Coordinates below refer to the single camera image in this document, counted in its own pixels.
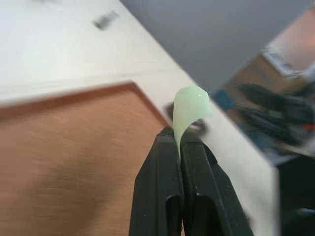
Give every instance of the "white wall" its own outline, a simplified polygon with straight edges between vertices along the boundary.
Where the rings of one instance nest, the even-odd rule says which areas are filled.
[[[296,70],[305,70],[315,61],[315,5],[293,22],[271,43]]]

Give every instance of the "wooden surface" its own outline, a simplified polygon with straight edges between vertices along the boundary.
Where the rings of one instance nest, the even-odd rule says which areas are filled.
[[[125,236],[135,177],[162,129],[133,91],[0,123],[6,236]]]

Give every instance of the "pale green object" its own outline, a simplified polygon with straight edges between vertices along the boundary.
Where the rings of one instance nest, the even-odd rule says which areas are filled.
[[[208,93],[200,87],[185,87],[174,98],[174,136],[181,160],[180,143],[186,129],[195,121],[212,114]]]

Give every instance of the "white surface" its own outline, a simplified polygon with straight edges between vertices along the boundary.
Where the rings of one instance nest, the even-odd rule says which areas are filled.
[[[47,2],[0,0],[1,102],[178,68],[118,0]],[[118,18],[98,30],[93,20],[110,11]]]
[[[0,103],[10,105],[68,91],[136,82],[164,106],[194,81],[118,0],[0,0]],[[108,30],[96,16],[119,14]],[[256,236],[275,236],[275,170],[216,106],[204,142],[232,180]]]

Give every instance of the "small metal object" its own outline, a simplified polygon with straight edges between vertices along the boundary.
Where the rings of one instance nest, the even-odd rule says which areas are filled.
[[[110,23],[118,17],[118,14],[114,11],[100,16],[97,20],[93,21],[93,24],[95,27],[97,27],[99,30],[106,29]]]

